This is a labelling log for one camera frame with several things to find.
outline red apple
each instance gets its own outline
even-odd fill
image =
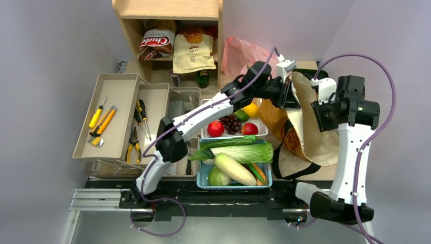
[[[220,121],[216,120],[208,125],[207,131],[211,137],[221,137],[225,128],[223,128],[223,124]]]
[[[242,134],[245,136],[257,135],[258,133],[259,129],[257,129],[257,126],[253,123],[247,123],[242,126]]]

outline wooden cabinet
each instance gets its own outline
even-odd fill
[[[172,55],[151,60],[139,60],[139,46],[145,33],[144,22],[149,19],[179,20],[187,25],[218,25],[219,38],[212,56],[222,60],[223,0],[112,0],[112,7],[137,62],[140,75],[151,81],[157,62],[172,61]],[[221,86],[221,66],[217,65],[218,87]]]

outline gray floor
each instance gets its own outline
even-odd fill
[[[188,217],[186,225],[175,236],[154,237],[130,228],[128,212],[81,212],[72,243],[83,244],[301,244],[365,243],[358,233],[337,223],[318,220],[302,229],[288,229],[284,221],[265,218],[198,218]],[[168,233],[175,230],[180,217],[172,222],[151,223],[147,230]]]

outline white basket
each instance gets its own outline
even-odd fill
[[[210,99],[202,99],[200,105],[208,102],[209,100]],[[261,100],[253,100],[253,102],[256,105],[260,106]],[[257,136],[266,136],[269,133],[268,127],[259,118],[250,118],[246,122],[243,122],[242,125],[246,123],[252,123],[257,126],[257,129],[259,130],[259,133],[257,134]],[[199,134],[201,135],[202,138],[211,138],[211,136],[208,134],[208,126],[205,126],[203,129],[201,129],[199,131]],[[236,133],[235,135],[229,135],[228,132],[225,130],[221,137],[235,138],[235,137],[241,137],[241,136],[244,136],[244,135],[241,133]]]

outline bunch of grapes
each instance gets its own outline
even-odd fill
[[[220,122],[222,122],[229,135],[235,135],[235,133],[241,131],[242,129],[242,124],[235,114],[230,114],[220,118]]]

